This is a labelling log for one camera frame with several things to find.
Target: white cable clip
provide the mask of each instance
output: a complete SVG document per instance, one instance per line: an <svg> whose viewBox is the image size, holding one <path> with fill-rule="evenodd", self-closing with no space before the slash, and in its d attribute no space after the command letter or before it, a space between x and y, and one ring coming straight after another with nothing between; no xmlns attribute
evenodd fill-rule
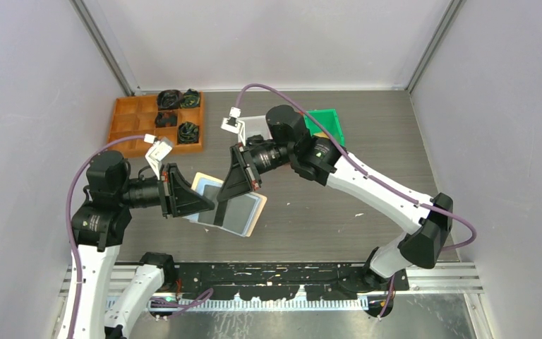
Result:
<svg viewBox="0 0 542 339"><path fill-rule="evenodd" d="M164 137L163 139L158 140L157 137L152 134L146 134L144 136L144 142L152 144L144 157L157 176L157 179L161 179L162 161L169 152L171 152L174 145L168 138Z"/></svg>
<svg viewBox="0 0 542 339"><path fill-rule="evenodd" d="M221 129L224 131L232 132L233 134L241 133L241 129L244 128L244 121L238 120L241 110L238 107L232 107L229 110L229 118L223 118L221 123Z"/></svg>

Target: green box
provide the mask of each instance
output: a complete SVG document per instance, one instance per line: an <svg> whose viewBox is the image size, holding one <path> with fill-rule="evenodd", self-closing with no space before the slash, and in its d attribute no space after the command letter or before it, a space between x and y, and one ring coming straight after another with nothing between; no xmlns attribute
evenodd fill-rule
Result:
<svg viewBox="0 0 542 339"><path fill-rule="evenodd" d="M308 111L313 118L317 119L323 127L327 129L329 133L344 146L344 134L342 133L342 127L339 125L339 118L335 109L319 109L316 111ZM306 115L304 116L304 122L306 128L311 131L311 135L314 136L321 132L321 129L315 125Z"/></svg>

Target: white wall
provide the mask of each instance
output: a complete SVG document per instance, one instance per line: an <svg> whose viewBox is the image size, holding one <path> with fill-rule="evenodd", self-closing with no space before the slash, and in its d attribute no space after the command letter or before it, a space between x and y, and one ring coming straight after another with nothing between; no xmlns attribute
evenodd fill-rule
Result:
<svg viewBox="0 0 542 339"><path fill-rule="evenodd" d="M67 188L122 95L68 1L0 0L0 338L50 333Z"/></svg>
<svg viewBox="0 0 542 339"><path fill-rule="evenodd" d="M404 88L450 0L89 0L143 90Z"/></svg>
<svg viewBox="0 0 542 339"><path fill-rule="evenodd" d="M500 338L542 338L542 1L467 1L413 101Z"/></svg>

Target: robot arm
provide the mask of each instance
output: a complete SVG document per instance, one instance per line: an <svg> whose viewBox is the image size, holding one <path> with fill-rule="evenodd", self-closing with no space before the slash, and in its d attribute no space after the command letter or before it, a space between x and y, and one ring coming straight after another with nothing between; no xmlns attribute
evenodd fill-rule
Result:
<svg viewBox="0 0 542 339"><path fill-rule="evenodd" d="M228 200L261 187L260 175L289 163L300 177L350 194L393 220L402 235L387 246L374 249L366 262L364 280L371 289L384 289L388 278L410 265L433 268L450 233L452 220L413 205L371 176L402 193L451 211L452 199L445 194L435 198L415 192L363 164L353 154L354 162L367 171L363 175L326 138L311 136L303 117L290 106L273 107L266 115L272 140L250 138L246 144L230 148L231 167L217 199Z"/></svg>
<svg viewBox="0 0 542 339"><path fill-rule="evenodd" d="M130 179L127 159L115 150L104 151L90 162L86 171L88 185L84 188L86 200L71 218L82 263L80 268L73 261L73 271L83 272L82 293L74 310L78 283L71 285L59 339L68 338L70 331L76 339L128 337L149 298L161 286L176 282L172 256L146 253L132 283L103 316L111 272L132 218L131 208L160 206L164 217L175 218L215 207L190 188L176 164L161 164L171 143L166 139L156 141L154 137L151 142L153 147L146 158L155 176L150 178ZM72 315L77 318L70 328Z"/></svg>

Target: wooden tray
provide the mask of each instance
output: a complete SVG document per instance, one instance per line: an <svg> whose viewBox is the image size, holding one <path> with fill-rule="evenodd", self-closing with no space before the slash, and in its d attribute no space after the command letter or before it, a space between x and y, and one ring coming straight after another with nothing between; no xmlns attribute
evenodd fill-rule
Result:
<svg viewBox="0 0 542 339"><path fill-rule="evenodd" d="M138 134L154 134L155 136L167 137L173 144L172 154L194 153L203 151L203 132L205 121L205 97L200 92L200 107L174 109L177 113L178 123L175 127L155 128L157 116L157 96L143 95L140 97L119 97L115 102L111 126L109 128L109 140L112 142L124 136ZM178 127L184 122L192 122L198 126L199 135L197 143L178 144ZM112 147L118 150L124 157L143 157L146 154L149 143L140 140L126 141Z"/></svg>

